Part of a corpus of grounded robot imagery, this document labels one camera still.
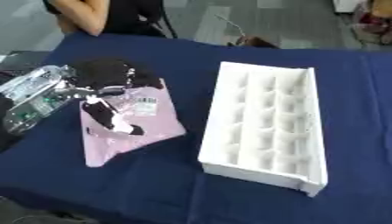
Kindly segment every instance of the chair leg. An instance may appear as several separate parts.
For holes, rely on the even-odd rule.
[[[162,7],[162,16],[163,16],[163,18],[164,18],[164,22],[166,23],[167,28],[169,29],[169,31],[170,31],[172,37],[173,37],[174,39],[178,39],[178,38],[179,38],[179,35],[177,35],[176,31],[175,31],[174,28],[172,27],[172,24],[171,24],[171,22],[170,22],[169,17],[167,16],[167,13],[166,13],[166,10],[165,10],[165,3],[164,3],[164,1],[161,1],[161,4],[162,4],[161,7]]]

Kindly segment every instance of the electronic device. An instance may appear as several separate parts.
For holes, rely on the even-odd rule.
[[[13,100],[13,107],[3,119],[3,126],[13,135],[21,135],[72,99],[57,93],[64,77],[73,76],[69,66],[42,66],[0,86],[0,94]]]

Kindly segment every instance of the box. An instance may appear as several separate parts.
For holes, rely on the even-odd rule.
[[[222,62],[199,161],[315,196],[327,170],[314,69]]]

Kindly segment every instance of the dark clothing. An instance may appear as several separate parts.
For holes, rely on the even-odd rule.
[[[47,10],[52,14],[60,14],[47,1],[44,0]],[[160,30],[151,25],[162,17],[161,1],[110,0],[108,21],[103,32],[164,37],[165,35]],[[146,17],[147,21],[141,21],[139,15]]]

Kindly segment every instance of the person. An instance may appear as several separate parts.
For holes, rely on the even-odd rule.
[[[82,30],[93,36],[103,32],[165,35],[152,24],[160,17],[159,1],[146,0],[43,0],[65,33]]]

